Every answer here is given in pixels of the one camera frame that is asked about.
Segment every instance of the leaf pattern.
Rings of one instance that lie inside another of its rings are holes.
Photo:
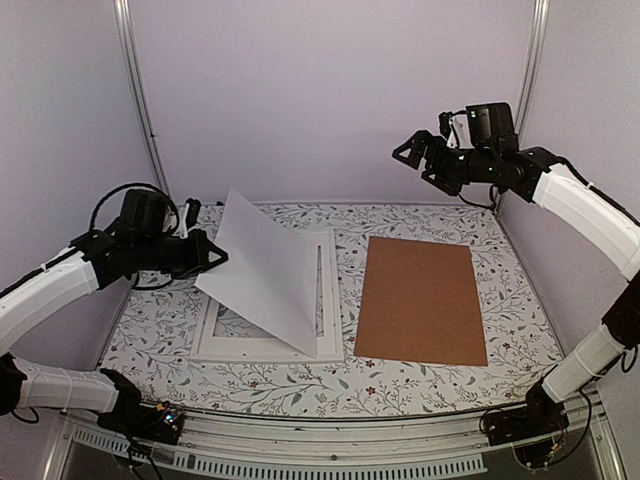
[[[191,280],[159,291],[133,292],[102,366],[126,375],[148,400],[167,399],[199,410],[344,418],[432,415],[521,401],[528,387],[561,358],[511,246],[486,210],[407,205],[263,205],[260,209],[292,230],[334,229],[343,363],[233,365],[191,360],[197,318],[205,302]],[[213,238],[222,207],[203,207],[200,217]],[[471,248],[488,367],[353,355],[371,235]],[[160,281],[164,278],[146,274],[141,283]],[[229,319],[222,335],[259,334],[242,330],[247,327],[234,323],[238,318],[233,312],[220,315]]]

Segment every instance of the white wall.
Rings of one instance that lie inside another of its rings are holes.
[[[95,203],[150,180],[110,0],[0,2],[0,289],[88,227]],[[105,209],[113,215],[118,201]],[[64,309],[16,345],[30,360],[92,369],[125,285]],[[42,474],[52,416],[0,419],[0,478]]]
[[[640,216],[640,3],[551,2],[541,71],[523,146],[569,158]],[[625,282],[570,227],[515,196],[504,221],[569,351],[596,325]],[[599,384],[629,478],[640,478],[640,369]]]
[[[533,3],[132,2],[172,191],[450,202],[391,151],[442,111],[515,106]]]

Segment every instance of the brown cardboard sheet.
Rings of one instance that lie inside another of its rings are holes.
[[[487,366],[469,247],[371,237],[355,354]]]

